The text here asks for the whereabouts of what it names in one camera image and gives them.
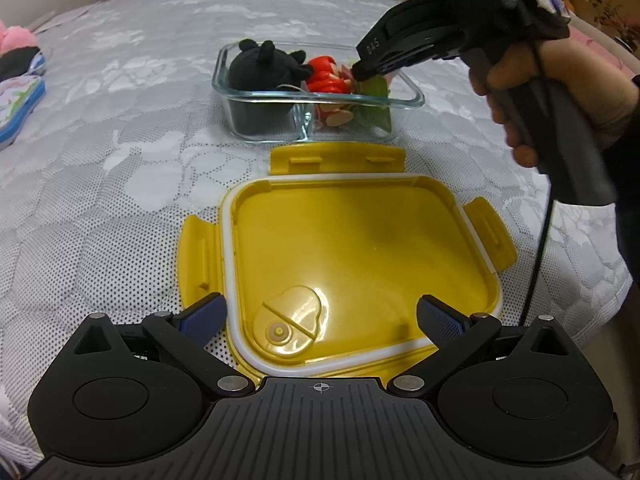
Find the person's right hand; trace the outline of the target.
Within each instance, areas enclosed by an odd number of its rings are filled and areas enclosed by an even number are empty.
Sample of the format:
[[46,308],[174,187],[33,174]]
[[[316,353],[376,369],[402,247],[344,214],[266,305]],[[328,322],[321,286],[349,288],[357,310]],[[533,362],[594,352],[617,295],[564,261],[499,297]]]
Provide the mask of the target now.
[[518,87],[535,77],[546,76],[567,88],[591,122],[594,142],[603,151],[612,146],[629,126],[639,108],[639,88],[582,44],[570,39],[545,41],[529,47],[510,47],[486,77],[469,72],[474,91],[487,99],[492,120],[506,130],[506,144],[522,167],[538,165],[538,155],[527,146],[495,98],[497,90]]

